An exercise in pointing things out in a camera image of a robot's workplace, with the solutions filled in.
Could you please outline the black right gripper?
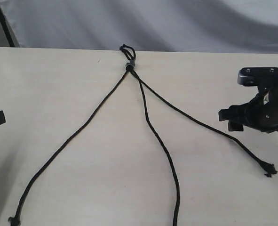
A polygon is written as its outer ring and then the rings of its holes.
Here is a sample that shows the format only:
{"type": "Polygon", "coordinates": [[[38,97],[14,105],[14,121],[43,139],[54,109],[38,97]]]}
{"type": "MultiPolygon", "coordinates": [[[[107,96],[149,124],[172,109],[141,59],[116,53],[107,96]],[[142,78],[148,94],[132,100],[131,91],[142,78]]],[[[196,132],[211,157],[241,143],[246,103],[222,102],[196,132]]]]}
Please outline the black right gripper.
{"type": "Polygon", "coordinates": [[[258,94],[248,103],[218,112],[219,121],[228,121],[228,131],[244,131],[246,126],[266,133],[278,132],[278,81],[271,87],[257,88],[258,94]]]}

